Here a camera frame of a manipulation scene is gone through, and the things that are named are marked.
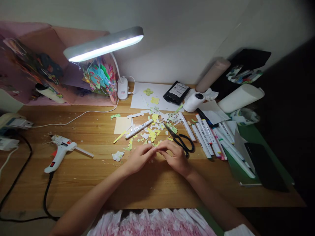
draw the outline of black cable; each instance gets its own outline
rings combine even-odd
[[[4,203],[6,202],[7,198],[9,197],[9,195],[11,194],[14,186],[16,185],[17,181],[19,180],[21,174],[23,173],[25,167],[27,166],[27,164],[29,163],[32,155],[33,155],[33,149],[30,145],[30,143],[27,141],[26,138],[24,138],[22,135],[20,134],[17,134],[19,135],[27,144],[27,146],[29,147],[30,149],[30,155],[29,157],[27,158],[26,162],[24,163],[23,167],[21,168],[20,172],[18,173],[17,177],[15,178],[13,184],[11,185],[9,191],[7,192],[7,194],[4,196],[4,198],[2,199],[1,203],[0,203],[0,213],[1,213],[1,210],[4,206]],[[59,217],[54,217],[52,216],[48,210],[47,210],[47,207],[46,207],[46,198],[47,198],[47,193],[48,193],[48,189],[49,189],[49,186],[51,184],[51,181],[52,181],[52,178],[53,178],[53,172],[50,173],[49,175],[49,181],[48,181],[48,184],[47,184],[47,187],[46,187],[46,192],[45,192],[45,195],[44,195],[44,202],[43,202],[43,205],[44,205],[44,211],[45,213],[48,215],[48,216],[41,216],[41,217],[36,217],[36,218],[32,218],[32,219],[28,219],[28,220],[15,220],[15,219],[4,219],[0,216],[0,221],[6,221],[6,222],[15,222],[15,223],[25,223],[25,222],[30,222],[30,221],[35,221],[35,220],[41,220],[41,219],[53,219],[55,221],[57,221],[59,219]]]

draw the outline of smartphone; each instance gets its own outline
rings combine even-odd
[[[261,144],[245,143],[250,158],[262,185],[270,190],[289,192],[284,180]]]

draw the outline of scissors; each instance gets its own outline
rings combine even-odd
[[[173,131],[171,131],[171,129],[164,123],[164,126],[167,128],[167,130],[169,131],[169,133],[172,135],[173,137],[173,140],[175,141],[175,143],[177,143],[179,146],[181,146],[184,151],[185,151],[185,154],[186,154],[186,157],[188,158],[188,152],[193,152],[195,150],[195,145],[193,143],[193,141],[191,141],[190,138],[188,138],[186,135],[183,135],[183,134],[179,134],[179,136],[177,134],[175,134]],[[189,149],[186,144],[183,142],[183,140],[180,138],[185,138],[187,139],[190,144],[191,144],[191,149]]]

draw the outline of pink and white fabric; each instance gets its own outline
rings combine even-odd
[[[98,222],[92,226],[87,236],[103,235],[216,235],[196,209],[168,208],[154,210],[149,214],[143,210],[140,214],[130,212],[121,219],[122,210],[105,212]]]

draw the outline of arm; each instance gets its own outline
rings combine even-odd
[[[127,162],[77,201],[56,223],[50,236],[81,235],[92,223],[104,203],[116,188],[156,154],[152,144],[142,145]]]
[[[169,165],[181,174],[196,191],[202,202],[218,225],[224,230],[231,230],[241,224],[246,225],[255,235],[259,233],[251,223],[231,204],[224,200],[206,180],[188,163],[184,150],[176,143],[165,140],[157,147]]]

